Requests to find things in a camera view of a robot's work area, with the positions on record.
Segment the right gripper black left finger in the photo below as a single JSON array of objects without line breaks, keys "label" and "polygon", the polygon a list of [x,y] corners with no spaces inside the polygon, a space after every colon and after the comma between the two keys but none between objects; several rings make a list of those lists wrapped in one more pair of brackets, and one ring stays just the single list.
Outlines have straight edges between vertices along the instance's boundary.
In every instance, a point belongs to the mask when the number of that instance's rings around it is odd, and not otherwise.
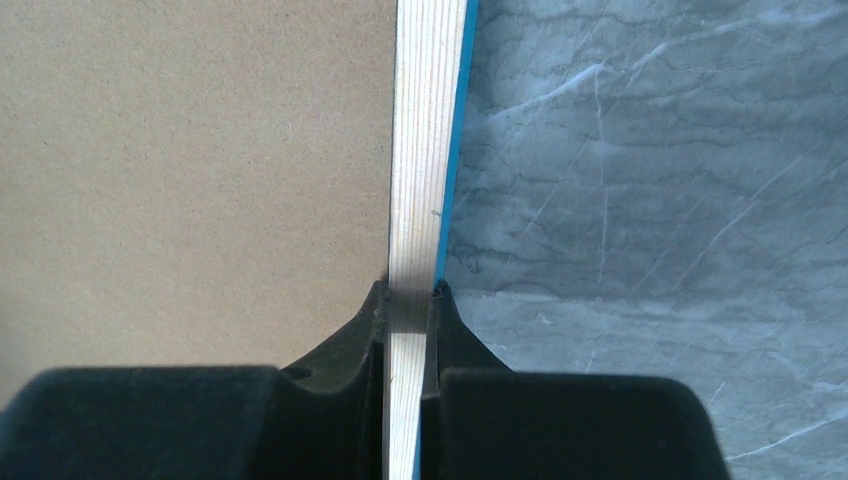
[{"label": "right gripper black left finger", "polygon": [[45,371],[1,415],[5,479],[378,479],[387,287],[292,364]]}]

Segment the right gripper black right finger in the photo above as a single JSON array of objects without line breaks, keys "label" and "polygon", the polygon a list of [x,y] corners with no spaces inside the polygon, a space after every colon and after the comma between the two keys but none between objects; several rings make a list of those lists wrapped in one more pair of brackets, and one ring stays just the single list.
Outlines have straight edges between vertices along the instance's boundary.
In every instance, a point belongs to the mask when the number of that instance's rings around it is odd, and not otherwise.
[{"label": "right gripper black right finger", "polygon": [[423,479],[726,479],[711,420],[663,377],[519,372],[462,321],[446,282],[427,321]]}]

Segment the brown cardboard backing board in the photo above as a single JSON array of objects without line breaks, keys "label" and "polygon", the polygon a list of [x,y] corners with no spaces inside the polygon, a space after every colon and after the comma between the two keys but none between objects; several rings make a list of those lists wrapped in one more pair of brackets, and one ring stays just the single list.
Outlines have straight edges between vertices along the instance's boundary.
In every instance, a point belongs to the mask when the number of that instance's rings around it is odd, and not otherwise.
[{"label": "brown cardboard backing board", "polygon": [[1,5],[1,397],[286,365],[387,263],[390,1]]}]

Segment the blue wooden picture frame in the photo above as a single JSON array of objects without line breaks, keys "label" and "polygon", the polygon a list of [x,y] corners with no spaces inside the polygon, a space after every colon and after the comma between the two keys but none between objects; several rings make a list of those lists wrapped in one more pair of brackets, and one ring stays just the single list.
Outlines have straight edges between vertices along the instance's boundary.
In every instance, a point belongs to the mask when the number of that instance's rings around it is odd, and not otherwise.
[{"label": "blue wooden picture frame", "polygon": [[417,479],[429,304],[445,266],[478,4],[396,7],[382,473]]}]

